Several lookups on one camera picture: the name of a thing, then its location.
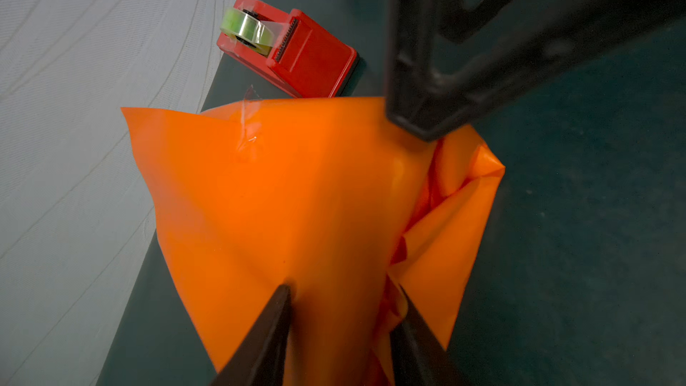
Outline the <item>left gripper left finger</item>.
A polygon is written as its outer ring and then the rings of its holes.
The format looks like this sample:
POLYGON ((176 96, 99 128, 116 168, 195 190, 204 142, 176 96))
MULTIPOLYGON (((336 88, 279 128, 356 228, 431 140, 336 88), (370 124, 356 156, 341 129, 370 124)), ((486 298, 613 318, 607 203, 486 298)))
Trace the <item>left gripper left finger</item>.
POLYGON ((212 386, 282 386, 291 323, 291 289, 282 284, 212 386))

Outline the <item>red tape dispenser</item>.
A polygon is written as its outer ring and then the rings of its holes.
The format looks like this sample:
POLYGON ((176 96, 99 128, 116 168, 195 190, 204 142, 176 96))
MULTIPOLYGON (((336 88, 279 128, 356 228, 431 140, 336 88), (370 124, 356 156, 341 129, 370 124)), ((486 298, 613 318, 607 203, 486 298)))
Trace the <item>red tape dispenser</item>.
POLYGON ((334 98, 358 53, 304 12, 236 0, 224 13, 217 46, 293 98, 334 98))

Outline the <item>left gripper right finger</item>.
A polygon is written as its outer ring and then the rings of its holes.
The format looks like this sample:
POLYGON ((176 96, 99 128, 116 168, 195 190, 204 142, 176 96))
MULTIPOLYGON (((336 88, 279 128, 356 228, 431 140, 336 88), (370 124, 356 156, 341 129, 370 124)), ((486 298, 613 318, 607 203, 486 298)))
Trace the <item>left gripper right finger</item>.
POLYGON ((470 385, 466 376, 452 364, 405 290, 401 291, 407 302, 407 314, 389 335, 395 384, 470 385))

